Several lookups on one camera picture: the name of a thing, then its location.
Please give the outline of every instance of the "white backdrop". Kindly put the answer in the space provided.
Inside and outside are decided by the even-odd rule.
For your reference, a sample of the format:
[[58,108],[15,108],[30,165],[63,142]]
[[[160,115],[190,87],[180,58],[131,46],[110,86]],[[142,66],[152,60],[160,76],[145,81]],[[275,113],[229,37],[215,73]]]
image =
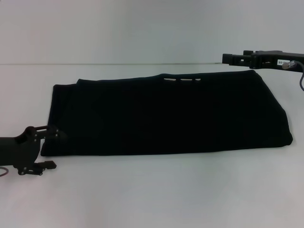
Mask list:
[[[0,137],[45,125],[54,84],[247,70],[83,64],[211,63],[221,62],[223,53],[245,49],[304,53],[298,25],[304,19],[302,5],[299,0],[1,0]],[[42,177],[19,176],[8,166],[10,173],[0,178],[1,225],[304,227],[300,74],[257,72],[287,112],[292,145],[205,154],[60,157],[53,158],[57,169]]]
[[304,53],[301,0],[2,0],[0,63],[221,62]]

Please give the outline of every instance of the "black folded cloth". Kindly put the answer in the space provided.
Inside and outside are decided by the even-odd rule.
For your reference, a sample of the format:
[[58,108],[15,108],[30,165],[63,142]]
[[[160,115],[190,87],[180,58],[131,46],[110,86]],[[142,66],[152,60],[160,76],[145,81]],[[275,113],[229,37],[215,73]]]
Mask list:
[[217,152],[290,145],[286,113],[253,70],[55,85],[42,156]]

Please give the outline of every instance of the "white sticker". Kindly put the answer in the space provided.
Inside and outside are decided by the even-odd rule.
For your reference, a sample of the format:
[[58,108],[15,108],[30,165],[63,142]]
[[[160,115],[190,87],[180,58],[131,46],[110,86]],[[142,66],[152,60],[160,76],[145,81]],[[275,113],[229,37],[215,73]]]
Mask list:
[[289,63],[289,62],[290,62],[289,60],[282,60],[282,59],[277,60],[277,64],[280,66],[283,65],[284,63]]

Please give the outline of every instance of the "white table surface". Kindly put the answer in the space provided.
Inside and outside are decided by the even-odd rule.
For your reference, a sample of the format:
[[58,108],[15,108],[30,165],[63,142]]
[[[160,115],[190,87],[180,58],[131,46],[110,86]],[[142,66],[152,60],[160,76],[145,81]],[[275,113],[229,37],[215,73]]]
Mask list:
[[292,145],[203,154],[56,157],[43,176],[0,178],[4,228],[304,227],[300,74],[258,71],[286,110]]

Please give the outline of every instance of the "folded garment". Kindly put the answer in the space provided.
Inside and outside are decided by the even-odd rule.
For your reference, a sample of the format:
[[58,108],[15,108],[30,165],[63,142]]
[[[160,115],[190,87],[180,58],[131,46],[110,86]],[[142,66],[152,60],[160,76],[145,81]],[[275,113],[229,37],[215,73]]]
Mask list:
[[217,152],[290,145],[286,113],[253,70],[55,85],[42,156]]

